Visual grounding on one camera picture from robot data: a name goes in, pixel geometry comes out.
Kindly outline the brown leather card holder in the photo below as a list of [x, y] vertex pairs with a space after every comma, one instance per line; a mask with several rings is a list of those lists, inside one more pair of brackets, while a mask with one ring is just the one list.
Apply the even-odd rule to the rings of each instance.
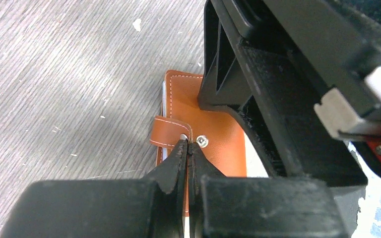
[[197, 142], [205, 157], [228, 177], [247, 176], [245, 134], [229, 114], [199, 108], [203, 76], [167, 70], [162, 83], [162, 112], [155, 116], [150, 143], [157, 147], [156, 165], [170, 154], [179, 136]]

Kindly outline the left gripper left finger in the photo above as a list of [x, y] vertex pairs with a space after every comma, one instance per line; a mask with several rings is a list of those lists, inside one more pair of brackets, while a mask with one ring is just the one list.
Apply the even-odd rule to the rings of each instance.
[[3, 238], [182, 238], [188, 143], [140, 179], [44, 180], [29, 185]]

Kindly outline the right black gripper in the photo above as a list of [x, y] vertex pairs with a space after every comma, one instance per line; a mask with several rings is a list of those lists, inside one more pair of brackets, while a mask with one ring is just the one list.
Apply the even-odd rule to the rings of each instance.
[[265, 4], [323, 81], [320, 101], [278, 36], [245, 40], [225, 2], [208, 0], [200, 108], [231, 115], [269, 176], [363, 187], [367, 177], [338, 141], [348, 140], [381, 178], [381, 0]]

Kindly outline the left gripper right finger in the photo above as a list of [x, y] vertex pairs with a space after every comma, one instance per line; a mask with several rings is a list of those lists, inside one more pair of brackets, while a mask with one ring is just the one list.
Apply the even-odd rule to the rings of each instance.
[[346, 238], [326, 184], [309, 178], [227, 177], [188, 147], [192, 238]]

